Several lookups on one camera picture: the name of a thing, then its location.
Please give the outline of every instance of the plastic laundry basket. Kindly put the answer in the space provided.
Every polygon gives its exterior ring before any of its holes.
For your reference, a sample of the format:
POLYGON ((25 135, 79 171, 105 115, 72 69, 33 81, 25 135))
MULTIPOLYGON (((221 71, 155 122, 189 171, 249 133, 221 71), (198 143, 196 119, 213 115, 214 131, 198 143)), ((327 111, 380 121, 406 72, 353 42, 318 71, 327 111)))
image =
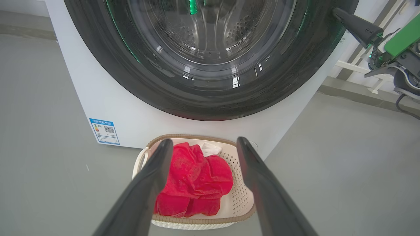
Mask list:
POLYGON ((234 184, 232 190, 227 195, 222 196, 220 200, 220 210, 216 215, 206 216, 198 214, 189 218, 174 218, 154 214, 152 217, 152 223, 154 225, 187 230, 215 229, 228 227, 236 222, 244 221, 255 213, 256 206, 254 205, 254 195, 244 184, 238 153, 236 151, 236 143, 232 141, 184 134, 162 135, 152 140, 147 147, 140 152, 136 163, 134 164, 133 178, 144 167, 148 158, 164 139, 171 139, 174 145, 188 142, 189 145, 192 146, 206 142, 221 147, 222 151, 219 156, 231 167, 234 184))

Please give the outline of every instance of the washing machine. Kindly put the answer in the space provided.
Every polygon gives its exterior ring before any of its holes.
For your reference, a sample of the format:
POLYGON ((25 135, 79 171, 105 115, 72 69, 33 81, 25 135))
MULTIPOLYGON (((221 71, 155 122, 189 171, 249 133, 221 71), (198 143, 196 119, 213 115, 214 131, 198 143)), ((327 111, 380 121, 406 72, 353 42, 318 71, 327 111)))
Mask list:
POLYGON ((265 159, 335 65, 358 0, 47 0, 92 137, 235 141, 265 159))

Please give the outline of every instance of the red garment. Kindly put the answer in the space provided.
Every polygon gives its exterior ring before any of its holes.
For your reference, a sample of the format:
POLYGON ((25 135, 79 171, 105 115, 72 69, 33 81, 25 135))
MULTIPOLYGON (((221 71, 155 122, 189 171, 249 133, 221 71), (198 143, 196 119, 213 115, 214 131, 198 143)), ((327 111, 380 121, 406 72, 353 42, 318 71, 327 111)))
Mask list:
POLYGON ((216 215, 220 198, 232 186, 232 172, 223 158, 204 157, 198 145, 177 144, 165 188, 156 199, 155 213, 173 217, 216 215))

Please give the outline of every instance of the washing machine door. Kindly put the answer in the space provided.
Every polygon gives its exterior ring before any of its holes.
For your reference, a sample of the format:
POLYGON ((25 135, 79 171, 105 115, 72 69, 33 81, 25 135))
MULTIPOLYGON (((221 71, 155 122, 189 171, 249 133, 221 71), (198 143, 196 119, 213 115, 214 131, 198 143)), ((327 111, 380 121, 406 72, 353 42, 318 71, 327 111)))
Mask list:
POLYGON ((219 121, 262 111, 321 67, 358 0, 65 0, 92 54, 167 113, 219 121))

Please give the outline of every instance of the white wall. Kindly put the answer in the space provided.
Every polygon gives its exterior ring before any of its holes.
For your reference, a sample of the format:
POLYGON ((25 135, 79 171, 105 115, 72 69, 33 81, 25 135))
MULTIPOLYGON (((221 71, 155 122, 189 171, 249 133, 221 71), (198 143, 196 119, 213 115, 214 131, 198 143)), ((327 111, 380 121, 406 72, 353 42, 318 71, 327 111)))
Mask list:
POLYGON ((49 17, 45 1, 39 0, 0 0, 0 10, 49 17))

